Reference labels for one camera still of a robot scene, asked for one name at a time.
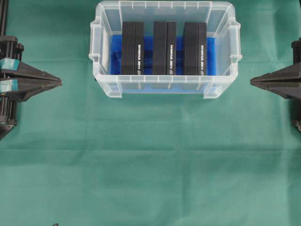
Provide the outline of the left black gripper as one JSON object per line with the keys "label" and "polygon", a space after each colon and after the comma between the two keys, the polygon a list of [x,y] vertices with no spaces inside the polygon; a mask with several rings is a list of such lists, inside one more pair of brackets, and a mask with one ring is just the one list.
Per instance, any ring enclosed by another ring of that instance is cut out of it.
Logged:
{"label": "left black gripper", "polygon": [[17,102],[62,86],[62,80],[21,62],[24,47],[15,36],[0,38],[0,130],[10,132],[16,126]]}

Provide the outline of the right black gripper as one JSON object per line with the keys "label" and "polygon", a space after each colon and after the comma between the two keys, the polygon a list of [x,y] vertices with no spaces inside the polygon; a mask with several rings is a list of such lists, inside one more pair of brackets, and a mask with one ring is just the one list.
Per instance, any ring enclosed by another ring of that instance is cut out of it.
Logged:
{"label": "right black gripper", "polygon": [[301,130],[301,39],[291,43],[293,49],[293,65],[252,78],[253,86],[275,93],[293,101],[293,124]]}

